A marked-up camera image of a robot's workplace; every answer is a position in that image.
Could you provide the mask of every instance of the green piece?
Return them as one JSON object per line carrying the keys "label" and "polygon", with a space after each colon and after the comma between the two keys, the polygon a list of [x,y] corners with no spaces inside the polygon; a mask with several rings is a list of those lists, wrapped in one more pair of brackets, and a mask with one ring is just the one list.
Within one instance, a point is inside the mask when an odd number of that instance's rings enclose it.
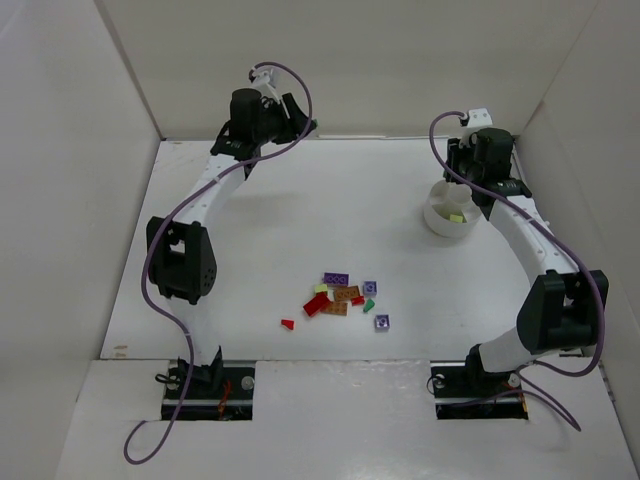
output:
{"label": "green piece", "polygon": [[371,310],[375,306],[375,304],[376,302],[374,302],[369,298],[367,299],[367,303],[364,304],[364,308],[362,310],[364,311],[364,313],[367,313],[369,310]]}
{"label": "green piece", "polygon": [[464,217],[462,215],[449,215],[449,220],[455,223],[464,223]]}

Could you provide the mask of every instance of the wall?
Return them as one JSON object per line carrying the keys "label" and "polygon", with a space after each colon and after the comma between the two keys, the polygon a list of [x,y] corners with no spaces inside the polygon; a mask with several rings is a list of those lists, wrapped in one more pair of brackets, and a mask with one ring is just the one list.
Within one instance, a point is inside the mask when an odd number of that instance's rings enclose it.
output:
{"label": "wall", "polygon": [[518,142],[561,238],[611,282],[604,365],[640,464],[640,3],[600,1]]}
{"label": "wall", "polygon": [[0,2],[0,477],[50,479],[159,139],[91,0]]}
{"label": "wall", "polygon": [[262,60],[309,82],[323,134],[424,135],[482,105],[520,133],[596,4],[101,1],[162,134],[182,138],[214,136]]}

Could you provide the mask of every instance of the purple block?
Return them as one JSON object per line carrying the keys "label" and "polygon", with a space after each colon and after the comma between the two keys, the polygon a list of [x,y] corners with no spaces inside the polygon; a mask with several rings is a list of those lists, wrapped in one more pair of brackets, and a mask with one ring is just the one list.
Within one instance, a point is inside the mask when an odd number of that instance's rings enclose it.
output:
{"label": "purple block", "polygon": [[346,273],[327,272],[324,274],[322,282],[326,283],[327,285],[331,285],[332,287],[348,287],[349,275],[347,275]]}
{"label": "purple block", "polygon": [[374,325],[376,330],[389,330],[389,315],[376,315]]}
{"label": "purple block", "polygon": [[362,294],[368,297],[375,297],[378,294],[377,282],[364,282],[362,285]]}

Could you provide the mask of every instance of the white table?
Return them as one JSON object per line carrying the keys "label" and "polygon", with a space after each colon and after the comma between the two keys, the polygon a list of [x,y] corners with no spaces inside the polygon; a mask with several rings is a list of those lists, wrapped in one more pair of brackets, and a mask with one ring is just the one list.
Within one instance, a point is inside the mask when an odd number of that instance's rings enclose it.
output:
{"label": "white table", "polygon": [[[142,300],[144,229],[184,198],[211,144],[162,143],[102,358],[186,355],[177,327]],[[506,241],[484,220],[463,240],[424,222],[422,206],[441,178],[426,140],[308,141],[257,166],[209,232],[218,278],[198,306],[210,317],[208,341],[226,359],[463,359],[513,327],[528,283]],[[325,271],[377,280],[374,310],[306,319],[302,305]],[[374,313],[390,315],[389,332],[374,331]],[[282,318],[296,321],[294,332]]]}
{"label": "white table", "polygon": [[166,427],[153,376],[167,363],[93,363],[57,480],[637,479],[597,370],[580,380],[527,371],[575,415],[578,433],[535,400],[529,421],[439,421],[424,360],[258,362],[252,421],[179,422],[154,459],[128,465],[122,445],[137,422],[150,420],[132,441],[134,458]]}

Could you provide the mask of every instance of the green block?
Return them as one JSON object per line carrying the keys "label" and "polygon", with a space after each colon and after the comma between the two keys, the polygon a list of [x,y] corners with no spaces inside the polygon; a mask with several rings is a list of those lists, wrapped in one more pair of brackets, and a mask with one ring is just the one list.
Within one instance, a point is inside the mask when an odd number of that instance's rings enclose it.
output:
{"label": "green block", "polygon": [[362,310],[364,311],[364,313],[367,313],[369,310],[371,310],[375,306],[375,304],[376,302],[374,302],[369,298],[367,299],[367,303],[364,304],[364,308]]}

